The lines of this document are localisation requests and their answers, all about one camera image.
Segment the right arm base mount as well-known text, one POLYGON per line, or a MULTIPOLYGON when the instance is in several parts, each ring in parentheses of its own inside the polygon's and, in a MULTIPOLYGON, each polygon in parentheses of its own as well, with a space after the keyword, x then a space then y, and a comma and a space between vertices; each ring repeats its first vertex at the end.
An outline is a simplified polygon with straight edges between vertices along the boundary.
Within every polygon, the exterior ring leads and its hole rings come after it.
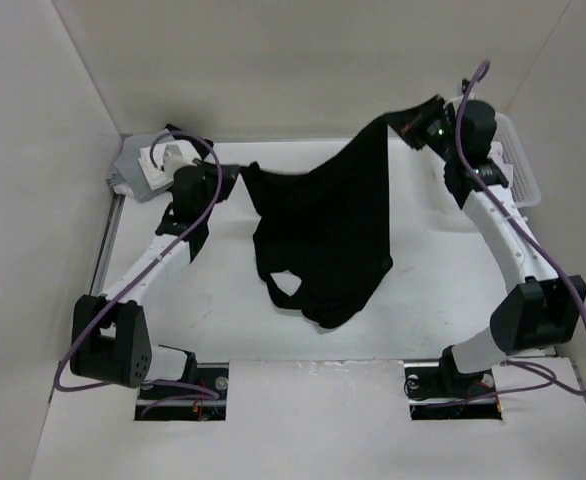
POLYGON ((404 394, 414 421, 501 420, 494 375, 485 370, 445 379, 437 362, 404 364, 404 394))

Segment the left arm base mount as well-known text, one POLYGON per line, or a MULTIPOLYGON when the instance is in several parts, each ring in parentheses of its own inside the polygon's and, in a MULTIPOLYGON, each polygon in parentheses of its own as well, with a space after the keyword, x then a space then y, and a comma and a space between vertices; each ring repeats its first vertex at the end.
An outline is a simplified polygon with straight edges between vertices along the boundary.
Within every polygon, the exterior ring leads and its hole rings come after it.
POLYGON ((199 364, 191 384, 143 385, 138 391, 134 420, 146 422, 225 421, 229 392, 228 363, 199 364))

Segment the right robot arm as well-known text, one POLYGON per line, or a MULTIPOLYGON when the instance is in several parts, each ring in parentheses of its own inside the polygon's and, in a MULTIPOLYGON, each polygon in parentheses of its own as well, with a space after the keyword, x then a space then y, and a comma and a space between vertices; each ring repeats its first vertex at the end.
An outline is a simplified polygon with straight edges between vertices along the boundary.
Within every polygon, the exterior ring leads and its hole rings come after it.
POLYGON ((445 348, 437 368, 422 376, 430 396, 471 399, 489 391, 493 366, 526 350, 568 342, 574 334, 586 284, 561 277, 539 251, 520 214, 494 139, 495 110, 470 100, 454 108, 440 96, 403 112, 395 127, 412 149, 429 147, 444 162, 444 183, 493 254, 507 295, 488 326, 445 348))

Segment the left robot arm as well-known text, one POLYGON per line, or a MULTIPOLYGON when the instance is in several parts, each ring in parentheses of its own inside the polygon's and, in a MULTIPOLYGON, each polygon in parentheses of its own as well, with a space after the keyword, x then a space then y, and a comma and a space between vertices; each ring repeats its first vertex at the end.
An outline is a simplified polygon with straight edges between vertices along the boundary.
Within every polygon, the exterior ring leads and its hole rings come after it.
POLYGON ((72 345, 63 361, 74 375, 93 386, 163 384, 179 399, 194 393, 194 353, 152 343, 145 309, 202 250, 213 207, 229 197, 239 173, 237 165, 205 162, 175 172, 172 199, 144 253, 120 280, 74 306, 72 345))

